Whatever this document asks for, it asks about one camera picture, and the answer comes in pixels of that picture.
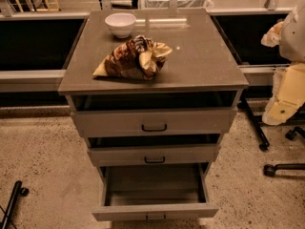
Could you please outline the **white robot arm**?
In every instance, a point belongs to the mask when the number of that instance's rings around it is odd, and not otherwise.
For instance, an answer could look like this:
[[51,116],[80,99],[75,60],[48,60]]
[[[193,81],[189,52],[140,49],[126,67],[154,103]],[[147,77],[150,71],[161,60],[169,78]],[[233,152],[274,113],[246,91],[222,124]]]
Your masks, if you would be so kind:
[[274,71],[273,96],[262,120],[267,125],[285,123],[305,103],[305,0],[300,0],[286,18],[273,25],[261,39],[266,47],[279,47],[290,65]]

